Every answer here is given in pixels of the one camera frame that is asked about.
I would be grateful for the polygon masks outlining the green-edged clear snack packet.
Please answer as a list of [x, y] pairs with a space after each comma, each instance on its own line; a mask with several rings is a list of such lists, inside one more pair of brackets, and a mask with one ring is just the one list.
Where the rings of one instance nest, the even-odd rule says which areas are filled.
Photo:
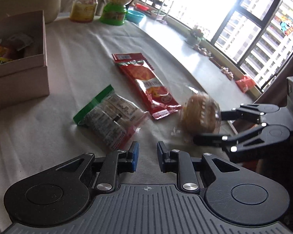
[[73, 121], [91, 129], [110, 150], [118, 150], [148, 118], [148, 112], [108, 85], [73, 117]]

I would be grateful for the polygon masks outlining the round bread bun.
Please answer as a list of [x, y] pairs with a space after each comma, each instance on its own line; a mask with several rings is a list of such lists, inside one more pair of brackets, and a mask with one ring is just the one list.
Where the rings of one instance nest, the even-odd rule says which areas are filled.
[[197, 135], [218, 134], [222, 121], [219, 104], [206, 92], [191, 86], [186, 86], [184, 93], [171, 135], [188, 143]]

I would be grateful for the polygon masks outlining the long red snack packet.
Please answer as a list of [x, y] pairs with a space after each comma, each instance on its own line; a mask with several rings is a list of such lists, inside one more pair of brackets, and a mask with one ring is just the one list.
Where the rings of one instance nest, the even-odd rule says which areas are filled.
[[142, 53], [113, 54], [112, 58], [135, 86], [153, 119], [159, 120], [181, 110], [181, 105], [154, 73], [153, 67]]

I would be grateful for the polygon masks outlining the white tablecloth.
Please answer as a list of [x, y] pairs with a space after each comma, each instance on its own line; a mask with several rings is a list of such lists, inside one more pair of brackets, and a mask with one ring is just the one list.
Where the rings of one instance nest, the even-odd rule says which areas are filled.
[[0, 111], [0, 232], [10, 225], [5, 191], [18, 180], [93, 152], [104, 156], [95, 135], [73, 122], [96, 94], [112, 85], [121, 96], [142, 100], [114, 65], [114, 53], [143, 53], [179, 103], [204, 88], [223, 110], [243, 103], [235, 83], [170, 27], [144, 20], [121, 27], [78, 24], [61, 17], [46, 25], [50, 95]]

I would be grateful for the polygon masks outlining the small potted plant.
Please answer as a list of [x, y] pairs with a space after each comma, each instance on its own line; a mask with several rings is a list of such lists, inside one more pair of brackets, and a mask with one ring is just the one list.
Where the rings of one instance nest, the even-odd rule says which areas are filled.
[[195, 25], [189, 32], [188, 37], [186, 38], [186, 43], [195, 46], [199, 45], [200, 42], [204, 39], [204, 33], [199, 28], [198, 25]]

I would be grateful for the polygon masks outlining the pink open storage box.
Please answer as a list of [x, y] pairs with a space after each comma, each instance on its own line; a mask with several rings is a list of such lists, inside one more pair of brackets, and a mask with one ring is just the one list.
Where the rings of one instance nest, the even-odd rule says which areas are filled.
[[[7, 47], [5, 39], [16, 33], [32, 36], [34, 43], [20, 51]], [[0, 65], [0, 110], [48, 96], [50, 90], [43, 11], [1, 19], [0, 45], [14, 51], [13, 61]]]

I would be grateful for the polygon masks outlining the blue plastic basin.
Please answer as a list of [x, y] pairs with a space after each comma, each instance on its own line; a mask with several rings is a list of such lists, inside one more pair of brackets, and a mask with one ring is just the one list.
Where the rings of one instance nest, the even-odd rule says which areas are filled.
[[125, 19], [127, 21], [132, 22], [132, 23], [139, 24], [139, 23], [141, 23], [141, 21], [145, 17], [146, 16], [141, 12], [138, 12], [138, 11], [135, 11], [135, 10], [128, 10], [127, 13], [126, 13]]

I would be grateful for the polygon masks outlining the metal plant shelf rack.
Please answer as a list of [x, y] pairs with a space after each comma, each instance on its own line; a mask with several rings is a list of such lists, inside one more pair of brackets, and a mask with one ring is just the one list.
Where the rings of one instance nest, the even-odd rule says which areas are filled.
[[165, 23], [172, 5], [173, 0], [138, 0], [135, 8], [153, 20]]

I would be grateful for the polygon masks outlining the red-lid clear plastic jar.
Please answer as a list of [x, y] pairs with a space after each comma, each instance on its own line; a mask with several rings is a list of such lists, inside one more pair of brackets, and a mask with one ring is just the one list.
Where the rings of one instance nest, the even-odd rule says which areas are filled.
[[79, 23], [90, 23], [94, 19], [98, 0], [73, 0], [70, 20]]

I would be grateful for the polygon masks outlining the green candy dispenser toy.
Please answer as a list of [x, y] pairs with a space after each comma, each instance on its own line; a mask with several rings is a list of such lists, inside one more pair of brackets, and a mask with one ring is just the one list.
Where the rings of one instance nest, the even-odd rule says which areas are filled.
[[132, 0], [106, 0], [100, 21], [102, 23], [114, 26], [121, 26], [125, 23], [127, 14], [126, 5]]

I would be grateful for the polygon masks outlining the beige oval organizer tub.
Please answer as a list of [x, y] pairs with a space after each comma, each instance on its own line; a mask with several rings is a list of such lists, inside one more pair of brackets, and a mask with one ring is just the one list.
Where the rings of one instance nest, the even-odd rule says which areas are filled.
[[8, 16], [43, 11], [45, 23], [53, 22], [61, 9], [61, 0], [0, 0], [0, 20]]

